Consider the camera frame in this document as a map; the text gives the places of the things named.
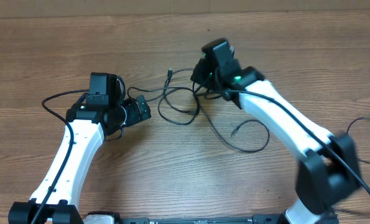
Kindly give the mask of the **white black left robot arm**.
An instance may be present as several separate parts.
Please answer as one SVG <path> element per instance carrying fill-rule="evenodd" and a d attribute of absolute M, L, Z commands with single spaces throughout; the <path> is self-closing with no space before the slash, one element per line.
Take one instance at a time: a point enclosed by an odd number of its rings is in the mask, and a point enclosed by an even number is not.
<path fill-rule="evenodd" d="M 62 143 L 44 180 L 28 202 L 13 203 L 9 223 L 121 223 L 114 212 L 78 211 L 81 190 L 90 164 L 105 138 L 151 117 L 144 96 L 126 97 L 121 77 L 91 73 L 90 87 L 61 120 Z"/>

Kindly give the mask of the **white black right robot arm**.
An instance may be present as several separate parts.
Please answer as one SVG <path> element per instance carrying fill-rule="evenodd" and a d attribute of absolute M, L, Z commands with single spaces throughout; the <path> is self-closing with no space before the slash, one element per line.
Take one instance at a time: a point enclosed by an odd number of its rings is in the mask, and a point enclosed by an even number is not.
<path fill-rule="evenodd" d="M 253 115 L 289 149 L 298 163 L 297 200 L 278 223 L 338 223 L 333 206 L 365 184 L 353 139 L 309 120 L 254 67 L 241 68 L 225 38 L 202 47 L 192 81 Z"/>

